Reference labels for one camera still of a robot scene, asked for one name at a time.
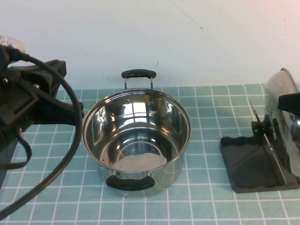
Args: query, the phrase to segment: black base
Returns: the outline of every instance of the black base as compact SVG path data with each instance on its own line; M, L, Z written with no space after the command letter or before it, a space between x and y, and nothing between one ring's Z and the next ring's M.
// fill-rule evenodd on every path
M289 171L288 155L279 132L276 140L268 135L279 165L270 156L270 147L266 146L263 135L257 130L254 134L221 138L220 149L232 189L237 193L300 189L299 177Z

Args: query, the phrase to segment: black handle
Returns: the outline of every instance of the black handle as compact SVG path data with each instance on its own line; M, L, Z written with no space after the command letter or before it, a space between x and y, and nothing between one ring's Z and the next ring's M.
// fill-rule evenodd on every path
M140 180L120 179L112 175L106 179L107 186L121 191L141 191L151 188L155 185L152 177L146 176Z
M132 77L147 77L149 79L156 77L156 73L151 70L147 69L132 69L124 71L121 76L125 78L132 78Z

